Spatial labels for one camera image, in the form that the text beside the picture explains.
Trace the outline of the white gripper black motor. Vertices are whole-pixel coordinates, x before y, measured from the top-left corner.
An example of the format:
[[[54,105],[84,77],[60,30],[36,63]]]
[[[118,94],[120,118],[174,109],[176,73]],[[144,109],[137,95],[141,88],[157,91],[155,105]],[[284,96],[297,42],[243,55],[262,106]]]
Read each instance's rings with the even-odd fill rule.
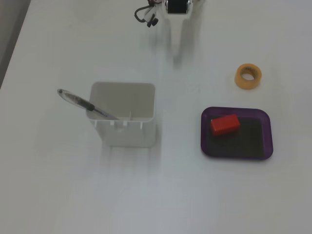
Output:
[[[188,20],[184,19],[181,25],[179,51],[177,53],[177,21],[174,16],[189,18],[193,12],[192,0],[165,0],[164,16],[168,17],[170,24],[170,48],[173,57],[177,56],[178,60],[182,60],[183,53],[187,46],[187,29]]]

